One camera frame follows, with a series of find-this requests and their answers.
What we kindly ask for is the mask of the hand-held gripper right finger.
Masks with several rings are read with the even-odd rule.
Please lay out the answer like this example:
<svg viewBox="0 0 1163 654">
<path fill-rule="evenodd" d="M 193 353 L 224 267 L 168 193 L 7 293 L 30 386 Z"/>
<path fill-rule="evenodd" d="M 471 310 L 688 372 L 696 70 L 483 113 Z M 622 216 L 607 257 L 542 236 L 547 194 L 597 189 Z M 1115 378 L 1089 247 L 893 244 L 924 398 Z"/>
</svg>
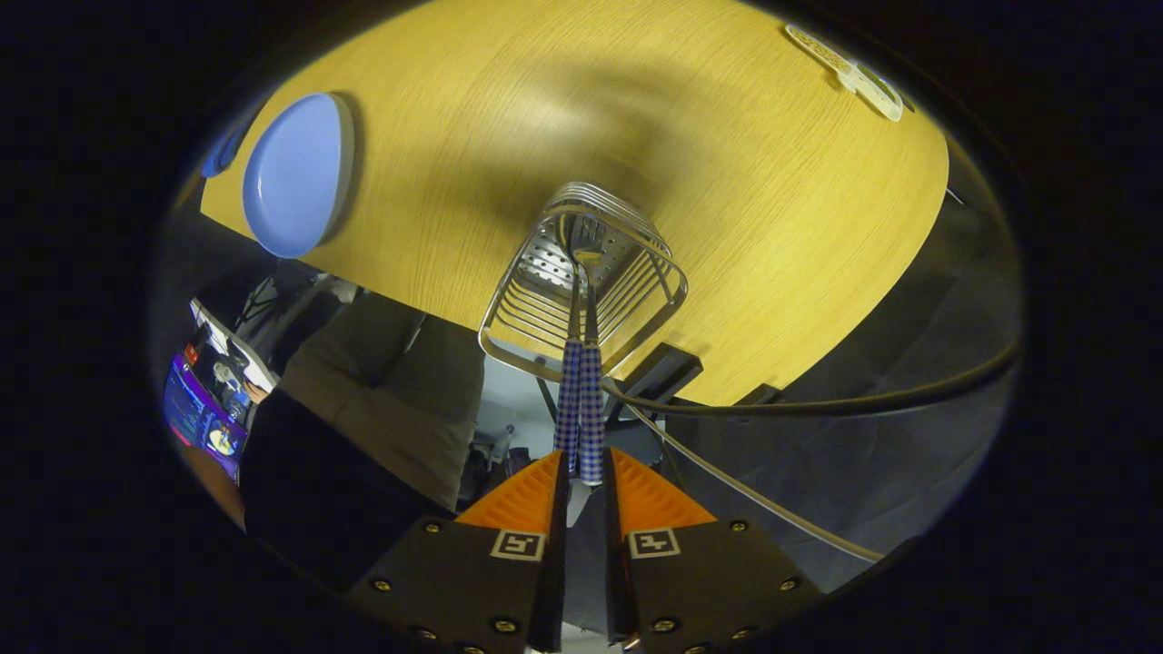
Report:
<svg viewBox="0 0 1163 654">
<path fill-rule="evenodd" d="M 775 539 L 605 452 L 607 616 L 632 653 L 768 653 L 823 595 Z"/>
</svg>

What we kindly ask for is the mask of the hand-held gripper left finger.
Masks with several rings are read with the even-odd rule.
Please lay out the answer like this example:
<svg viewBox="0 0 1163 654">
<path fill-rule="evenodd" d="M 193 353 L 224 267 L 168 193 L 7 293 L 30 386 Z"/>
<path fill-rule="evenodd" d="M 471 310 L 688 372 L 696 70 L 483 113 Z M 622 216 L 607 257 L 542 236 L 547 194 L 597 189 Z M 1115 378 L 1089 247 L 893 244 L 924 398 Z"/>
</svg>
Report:
<svg viewBox="0 0 1163 654">
<path fill-rule="evenodd" d="M 568 500 L 550 452 L 461 517 L 418 519 L 345 599 L 407 653 L 557 653 Z"/>
</svg>

